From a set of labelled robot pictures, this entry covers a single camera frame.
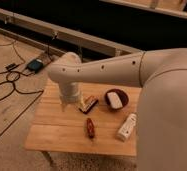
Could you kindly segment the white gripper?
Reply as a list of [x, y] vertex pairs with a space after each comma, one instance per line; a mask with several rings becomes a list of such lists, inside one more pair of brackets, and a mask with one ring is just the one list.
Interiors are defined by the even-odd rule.
[[[60, 83], [59, 84], [59, 90], [60, 90], [60, 99], [63, 103], [61, 103], [61, 110], [65, 111], [68, 103], [76, 103], [80, 99], [80, 89], [78, 83]], [[82, 111], [86, 110], [86, 104], [84, 100], [81, 100], [78, 102], [78, 108]]]

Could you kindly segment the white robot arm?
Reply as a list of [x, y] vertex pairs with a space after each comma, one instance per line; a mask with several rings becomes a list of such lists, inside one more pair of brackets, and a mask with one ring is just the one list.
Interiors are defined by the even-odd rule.
[[79, 82], [139, 87], [138, 171], [187, 171], [187, 48], [88, 63], [68, 52], [52, 63], [48, 75], [64, 103], [80, 95]]

